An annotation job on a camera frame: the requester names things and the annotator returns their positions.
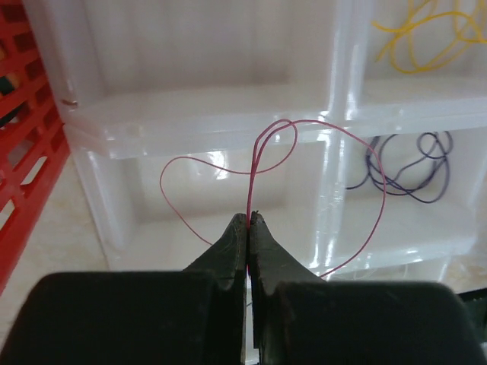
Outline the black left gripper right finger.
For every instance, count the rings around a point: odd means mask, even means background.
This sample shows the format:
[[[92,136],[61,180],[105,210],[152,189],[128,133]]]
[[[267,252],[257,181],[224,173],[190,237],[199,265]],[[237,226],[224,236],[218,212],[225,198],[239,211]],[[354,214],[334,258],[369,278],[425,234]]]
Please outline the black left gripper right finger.
[[[325,281],[249,223],[261,364],[484,364],[464,300],[431,281]]]

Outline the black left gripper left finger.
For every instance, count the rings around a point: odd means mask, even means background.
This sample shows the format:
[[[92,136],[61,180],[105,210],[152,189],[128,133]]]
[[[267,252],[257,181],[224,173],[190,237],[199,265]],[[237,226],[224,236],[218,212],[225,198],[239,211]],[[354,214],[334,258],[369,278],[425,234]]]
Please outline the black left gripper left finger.
[[[247,222],[181,271],[58,272],[41,278],[3,364],[242,364]]]

